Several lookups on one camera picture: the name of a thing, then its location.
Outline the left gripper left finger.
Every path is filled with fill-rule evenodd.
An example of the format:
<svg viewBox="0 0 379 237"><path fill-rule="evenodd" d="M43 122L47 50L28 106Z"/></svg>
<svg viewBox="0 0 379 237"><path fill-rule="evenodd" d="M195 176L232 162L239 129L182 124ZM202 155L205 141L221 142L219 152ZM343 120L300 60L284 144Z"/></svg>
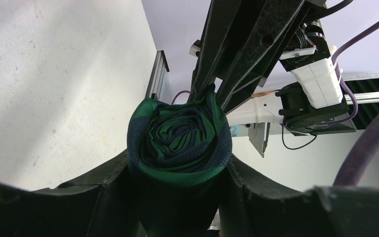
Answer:
<svg viewBox="0 0 379 237"><path fill-rule="evenodd" d="M135 237L127 151L54 189L0 183L0 237Z"/></svg>

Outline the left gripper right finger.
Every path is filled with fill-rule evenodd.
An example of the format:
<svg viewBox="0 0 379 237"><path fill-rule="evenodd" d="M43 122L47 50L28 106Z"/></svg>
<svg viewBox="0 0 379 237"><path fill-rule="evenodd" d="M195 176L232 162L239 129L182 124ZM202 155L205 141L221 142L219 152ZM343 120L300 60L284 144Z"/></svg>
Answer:
<svg viewBox="0 0 379 237"><path fill-rule="evenodd" d="M232 157L219 214L226 237L379 237L379 189L281 185Z"/></svg>

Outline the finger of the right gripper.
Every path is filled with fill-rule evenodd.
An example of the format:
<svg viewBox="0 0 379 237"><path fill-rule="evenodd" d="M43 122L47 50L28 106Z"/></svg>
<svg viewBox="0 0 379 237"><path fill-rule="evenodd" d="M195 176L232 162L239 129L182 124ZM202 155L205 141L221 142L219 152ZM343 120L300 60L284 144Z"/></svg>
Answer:
<svg viewBox="0 0 379 237"><path fill-rule="evenodd" d="M253 29L236 53L217 92L217 102L227 114L236 89L262 60L303 6L303 0L267 0Z"/></svg>
<svg viewBox="0 0 379 237"><path fill-rule="evenodd" d="M215 71L223 54L225 39L240 5L240 0L211 1L203 30L198 68L192 80L188 102L199 100L208 85L214 83Z"/></svg>

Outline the green navy striped tie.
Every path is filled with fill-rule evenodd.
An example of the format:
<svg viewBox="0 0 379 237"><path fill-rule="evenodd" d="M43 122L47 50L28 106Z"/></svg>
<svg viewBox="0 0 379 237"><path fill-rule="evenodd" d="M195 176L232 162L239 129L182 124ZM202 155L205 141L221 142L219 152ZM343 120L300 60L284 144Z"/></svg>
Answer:
<svg viewBox="0 0 379 237"><path fill-rule="evenodd" d="M127 131L127 166L149 237L203 237L219 208L232 137L215 86L197 101L144 99Z"/></svg>

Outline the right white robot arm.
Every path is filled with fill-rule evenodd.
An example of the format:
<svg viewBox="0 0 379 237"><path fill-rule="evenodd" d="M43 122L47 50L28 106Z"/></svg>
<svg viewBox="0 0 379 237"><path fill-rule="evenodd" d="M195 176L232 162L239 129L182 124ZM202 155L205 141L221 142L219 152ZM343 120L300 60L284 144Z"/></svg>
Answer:
<svg viewBox="0 0 379 237"><path fill-rule="evenodd" d="M216 102L229 124L279 123L295 135L353 132L336 54L320 18L323 0L213 0L201 39L189 101L215 79Z"/></svg>

